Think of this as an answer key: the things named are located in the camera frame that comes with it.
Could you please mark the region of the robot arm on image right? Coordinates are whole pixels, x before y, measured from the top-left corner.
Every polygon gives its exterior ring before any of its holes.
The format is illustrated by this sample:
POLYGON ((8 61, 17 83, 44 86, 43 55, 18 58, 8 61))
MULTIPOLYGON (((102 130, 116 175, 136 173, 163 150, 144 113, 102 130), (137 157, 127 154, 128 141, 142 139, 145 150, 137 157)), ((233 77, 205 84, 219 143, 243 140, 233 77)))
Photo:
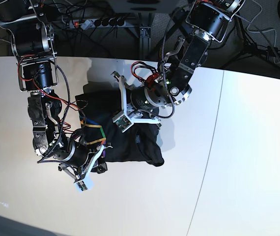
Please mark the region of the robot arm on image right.
POLYGON ((140 87, 127 85, 124 76, 113 72, 121 94, 121 110, 112 118, 113 123, 122 132, 136 123, 158 125, 164 119, 158 114, 158 108, 174 108, 186 101, 192 92, 189 81, 195 69, 206 60, 210 43, 223 41, 228 24, 244 3, 243 0, 196 0, 185 20, 192 28, 188 46, 183 48, 186 39, 181 35, 176 48, 165 53, 164 38, 157 67, 143 61, 131 65, 131 73, 141 82, 140 87))

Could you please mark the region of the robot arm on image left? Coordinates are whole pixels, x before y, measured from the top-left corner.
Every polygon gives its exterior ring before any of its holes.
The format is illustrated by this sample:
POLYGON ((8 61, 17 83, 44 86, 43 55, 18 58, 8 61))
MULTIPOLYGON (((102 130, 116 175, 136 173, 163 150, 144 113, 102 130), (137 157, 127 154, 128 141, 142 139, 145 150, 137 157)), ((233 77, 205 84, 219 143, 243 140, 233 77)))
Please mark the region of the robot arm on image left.
POLYGON ((53 21, 61 14, 39 0, 0 0, 0 27, 11 35, 21 91, 30 93, 28 115, 33 125, 33 148, 40 163, 57 163, 75 183, 91 172, 104 173, 103 145, 88 149, 84 130, 65 134, 65 119, 76 104, 54 91, 61 68, 56 63, 53 21))

